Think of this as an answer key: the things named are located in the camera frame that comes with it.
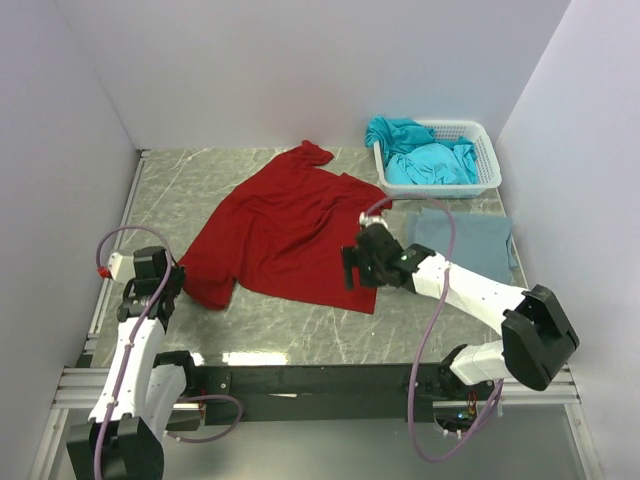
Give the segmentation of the red t shirt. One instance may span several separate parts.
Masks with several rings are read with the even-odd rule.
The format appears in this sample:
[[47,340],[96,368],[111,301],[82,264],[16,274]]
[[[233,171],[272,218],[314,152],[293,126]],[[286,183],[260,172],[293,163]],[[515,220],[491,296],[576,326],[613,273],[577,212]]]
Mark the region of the red t shirt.
[[333,154],[309,141],[275,156],[214,210],[180,263],[185,292],[223,310],[235,285],[269,296],[371,314],[373,289],[346,288],[341,249],[377,186],[324,170]]

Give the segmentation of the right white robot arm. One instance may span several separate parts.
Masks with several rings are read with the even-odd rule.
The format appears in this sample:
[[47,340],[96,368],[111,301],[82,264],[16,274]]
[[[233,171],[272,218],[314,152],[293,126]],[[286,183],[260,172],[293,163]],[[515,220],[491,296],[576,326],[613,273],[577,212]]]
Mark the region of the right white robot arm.
[[460,345],[440,362],[437,385],[449,398],[460,399],[473,386],[504,378],[544,391],[579,347],[550,289],[502,284],[422,245],[403,248],[381,223],[362,228],[341,257],[347,289],[390,285],[442,299],[499,334],[495,342]]

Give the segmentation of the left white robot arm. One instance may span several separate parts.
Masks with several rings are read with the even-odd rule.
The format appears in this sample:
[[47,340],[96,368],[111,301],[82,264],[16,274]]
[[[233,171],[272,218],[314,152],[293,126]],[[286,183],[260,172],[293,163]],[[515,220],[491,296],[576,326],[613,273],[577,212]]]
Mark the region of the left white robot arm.
[[200,388],[188,351],[160,350],[185,271],[164,247],[152,246],[113,252],[107,272],[125,286],[116,350],[87,422],[69,431],[67,452],[78,479],[160,479],[174,404]]

